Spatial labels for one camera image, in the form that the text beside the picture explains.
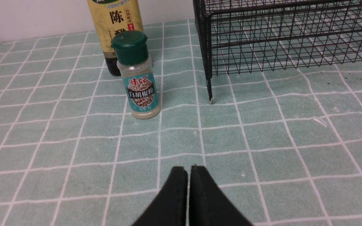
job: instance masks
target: pepper bottle label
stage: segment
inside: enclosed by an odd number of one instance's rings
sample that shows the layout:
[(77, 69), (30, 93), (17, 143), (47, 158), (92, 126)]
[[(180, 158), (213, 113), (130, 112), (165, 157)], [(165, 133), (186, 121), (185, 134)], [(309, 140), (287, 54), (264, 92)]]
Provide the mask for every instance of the pepper bottle label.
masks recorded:
[(152, 73), (127, 77), (123, 81), (132, 110), (147, 112), (157, 107), (158, 95)]

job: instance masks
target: white pepper powder bottle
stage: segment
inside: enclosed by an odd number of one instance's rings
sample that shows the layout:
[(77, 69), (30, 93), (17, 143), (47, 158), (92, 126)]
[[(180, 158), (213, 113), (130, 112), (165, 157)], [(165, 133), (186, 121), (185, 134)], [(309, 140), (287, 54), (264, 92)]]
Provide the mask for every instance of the white pepper powder bottle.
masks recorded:
[(141, 120), (154, 117), (161, 109), (147, 40), (147, 36), (138, 30), (119, 33), (112, 39), (131, 113)]

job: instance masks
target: wire rack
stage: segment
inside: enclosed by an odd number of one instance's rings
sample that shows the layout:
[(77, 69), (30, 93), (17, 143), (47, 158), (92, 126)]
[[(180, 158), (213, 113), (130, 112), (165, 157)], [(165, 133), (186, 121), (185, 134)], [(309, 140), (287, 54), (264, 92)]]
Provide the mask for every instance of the wire rack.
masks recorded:
[(362, 60), (362, 0), (194, 0), (209, 99), (215, 75)]

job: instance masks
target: dark bottle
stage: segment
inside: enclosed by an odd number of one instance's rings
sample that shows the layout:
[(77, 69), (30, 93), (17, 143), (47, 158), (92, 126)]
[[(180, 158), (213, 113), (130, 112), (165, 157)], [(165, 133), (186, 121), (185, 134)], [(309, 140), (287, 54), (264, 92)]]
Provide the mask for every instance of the dark bottle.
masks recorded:
[(144, 32), (138, 0), (87, 0), (109, 72), (121, 76), (112, 39), (127, 30)]

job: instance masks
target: green tiled tablecloth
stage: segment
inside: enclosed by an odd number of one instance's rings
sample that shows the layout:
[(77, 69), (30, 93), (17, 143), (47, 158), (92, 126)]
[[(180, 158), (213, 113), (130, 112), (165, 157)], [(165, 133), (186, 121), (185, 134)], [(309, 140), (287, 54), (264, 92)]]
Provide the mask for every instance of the green tiled tablecloth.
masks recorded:
[(258, 226), (362, 225), (362, 62), (215, 77), (209, 105), (192, 20), (145, 32), (144, 121), (95, 32), (0, 43), (0, 224), (128, 225), (198, 164)]

